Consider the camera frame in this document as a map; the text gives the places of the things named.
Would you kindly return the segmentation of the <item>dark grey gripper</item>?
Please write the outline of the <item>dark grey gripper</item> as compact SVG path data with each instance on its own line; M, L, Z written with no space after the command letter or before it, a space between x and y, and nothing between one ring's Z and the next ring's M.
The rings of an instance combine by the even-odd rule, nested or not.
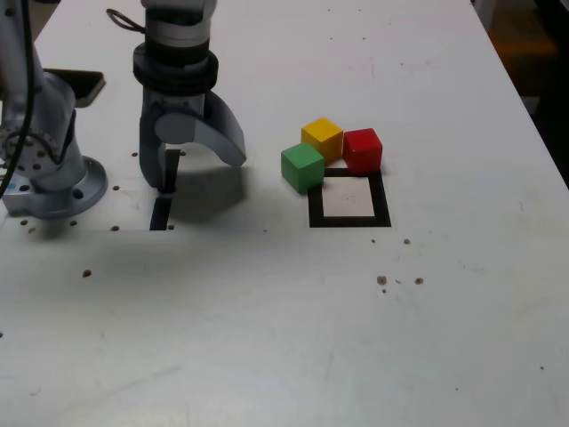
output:
M162 113L149 113L157 105ZM228 105L215 93L177 96L146 86L140 115L140 169L148 185L166 192L165 143L198 143L225 164L246 160L244 133Z

